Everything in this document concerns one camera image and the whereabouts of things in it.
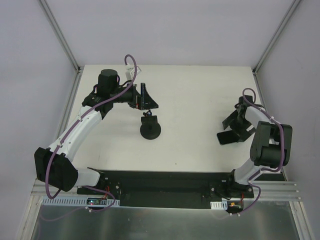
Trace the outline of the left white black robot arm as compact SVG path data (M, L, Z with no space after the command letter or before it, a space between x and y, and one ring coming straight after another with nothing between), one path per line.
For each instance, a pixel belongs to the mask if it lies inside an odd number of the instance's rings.
M98 83L85 97L75 119L67 129L47 148L39 147L34 153L36 178L60 191L68 192L74 187L88 186L99 195L105 191L106 183L102 174L92 168L75 168L72 161L88 134L113 108L115 103L126 103L133 109L143 111L140 134L147 140L154 140L161 134L157 116L151 110L158 104L150 97L145 83L137 91L134 77L140 73L139 67L128 66L126 82L119 83L116 70L103 69Z

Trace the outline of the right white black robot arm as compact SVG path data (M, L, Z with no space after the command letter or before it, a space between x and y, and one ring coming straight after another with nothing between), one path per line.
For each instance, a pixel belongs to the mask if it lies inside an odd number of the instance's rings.
M223 184L226 198L240 197L252 189L252 182L265 172L277 173L289 162L293 128L270 116L255 97L239 97L235 110L222 122L217 134L221 145L243 143L253 137L249 159L231 171Z

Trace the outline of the black phone stand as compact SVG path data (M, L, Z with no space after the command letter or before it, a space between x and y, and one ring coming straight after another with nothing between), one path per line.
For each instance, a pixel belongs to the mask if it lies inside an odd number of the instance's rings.
M141 126L139 131L144 139L155 140L160 136L161 126L158 123L157 116L153 115L150 109L143 113L143 116L140 120Z

